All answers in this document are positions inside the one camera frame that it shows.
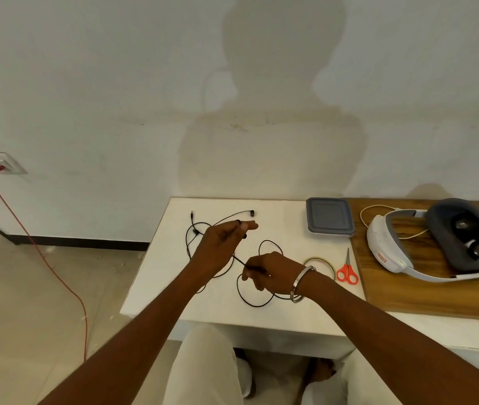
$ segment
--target wall socket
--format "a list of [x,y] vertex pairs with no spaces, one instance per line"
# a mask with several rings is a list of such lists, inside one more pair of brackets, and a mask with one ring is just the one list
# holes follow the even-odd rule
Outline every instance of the wall socket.
[[22,175],[27,173],[11,155],[5,152],[0,152],[0,165],[5,166],[5,169],[0,172],[3,175]]

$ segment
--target leg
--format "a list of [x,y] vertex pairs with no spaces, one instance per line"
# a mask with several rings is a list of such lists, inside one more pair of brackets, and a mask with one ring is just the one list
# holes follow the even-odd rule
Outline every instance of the leg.
[[243,405],[251,378],[249,365],[236,359],[224,335],[212,326],[197,326],[181,344],[163,405]]
[[355,350],[326,381],[305,388],[302,405],[401,405],[364,356]]

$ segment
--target gray plastic container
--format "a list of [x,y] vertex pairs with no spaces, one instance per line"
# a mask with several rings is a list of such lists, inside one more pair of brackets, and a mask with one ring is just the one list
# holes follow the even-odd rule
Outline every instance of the gray plastic container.
[[307,225],[313,233],[352,237],[356,227],[350,205],[336,197],[307,199]]

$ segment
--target metal bangle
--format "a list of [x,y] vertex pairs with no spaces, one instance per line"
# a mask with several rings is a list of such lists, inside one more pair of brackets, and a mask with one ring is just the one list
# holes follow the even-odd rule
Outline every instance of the metal bangle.
[[305,297],[304,296],[299,296],[297,299],[294,299],[294,293],[296,292],[296,288],[299,284],[299,281],[302,279],[302,277],[305,275],[306,272],[309,270],[314,270],[316,271],[316,267],[313,267],[312,265],[309,265],[303,269],[301,273],[299,273],[298,278],[295,280],[294,285],[292,286],[292,290],[290,291],[290,300],[294,303],[298,303],[301,300],[303,300]]

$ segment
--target orange scissors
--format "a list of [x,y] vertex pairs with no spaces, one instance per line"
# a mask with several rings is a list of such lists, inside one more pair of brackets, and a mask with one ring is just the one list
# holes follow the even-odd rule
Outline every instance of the orange scissors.
[[351,285],[356,285],[359,282],[359,277],[357,277],[357,274],[352,270],[352,266],[350,265],[350,247],[348,247],[348,251],[346,252],[346,262],[343,268],[337,271],[337,279],[339,281],[346,281]]

